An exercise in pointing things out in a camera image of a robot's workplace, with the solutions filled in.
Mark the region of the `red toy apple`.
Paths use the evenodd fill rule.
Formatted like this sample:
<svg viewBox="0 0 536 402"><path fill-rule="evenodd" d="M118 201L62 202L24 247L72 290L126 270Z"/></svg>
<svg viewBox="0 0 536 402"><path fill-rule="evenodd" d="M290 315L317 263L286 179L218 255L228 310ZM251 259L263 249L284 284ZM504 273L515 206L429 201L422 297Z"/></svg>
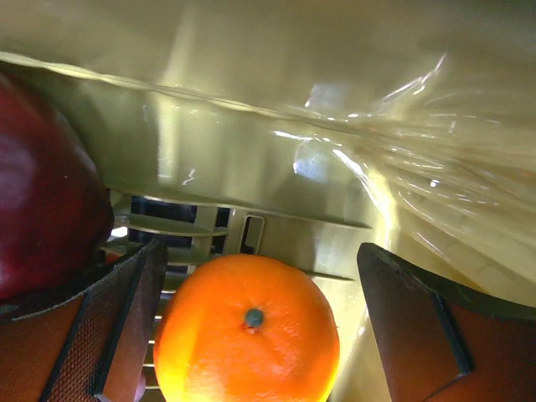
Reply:
<svg viewBox="0 0 536 402"><path fill-rule="evenodd" d="M1 78L1 298L48 290L84 270L108 238L106 187L64 116Z"/></svg>

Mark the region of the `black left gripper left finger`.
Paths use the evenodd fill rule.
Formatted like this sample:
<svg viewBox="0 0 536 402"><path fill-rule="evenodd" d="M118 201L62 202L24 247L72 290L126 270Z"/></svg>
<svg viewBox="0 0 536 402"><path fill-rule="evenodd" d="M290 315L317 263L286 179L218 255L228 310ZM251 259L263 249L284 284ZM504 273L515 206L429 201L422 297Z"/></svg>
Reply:
<svg viewBox="0 0 536 402"><path fill-rule="evenodd" d="M167 269L153 240L1 305L3 401L132 401Z"/></svg>

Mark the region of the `orange toy tangerine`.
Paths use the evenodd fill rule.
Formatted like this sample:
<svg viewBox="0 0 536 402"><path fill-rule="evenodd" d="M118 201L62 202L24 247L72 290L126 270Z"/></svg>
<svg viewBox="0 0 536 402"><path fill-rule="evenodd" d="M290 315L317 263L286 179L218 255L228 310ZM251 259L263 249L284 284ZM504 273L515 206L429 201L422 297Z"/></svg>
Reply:
<svg viewBox="0 0 536 402"><path fill-rule="evenodd" d="M201 265L167 303L153 362L167 401L325 401L340 356L327 298L258 255Z"/></svg>

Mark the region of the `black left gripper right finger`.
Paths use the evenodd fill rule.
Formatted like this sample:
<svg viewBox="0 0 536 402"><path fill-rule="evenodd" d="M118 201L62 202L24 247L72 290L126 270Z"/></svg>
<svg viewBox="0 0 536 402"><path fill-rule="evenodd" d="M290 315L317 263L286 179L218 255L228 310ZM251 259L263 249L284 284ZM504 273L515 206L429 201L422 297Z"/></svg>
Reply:
<svg viewBox="0 0 536 402"><path fill-rule="evenodd" d="M533 401L535 310L372 243L359 277L393 401Z"/></svg>

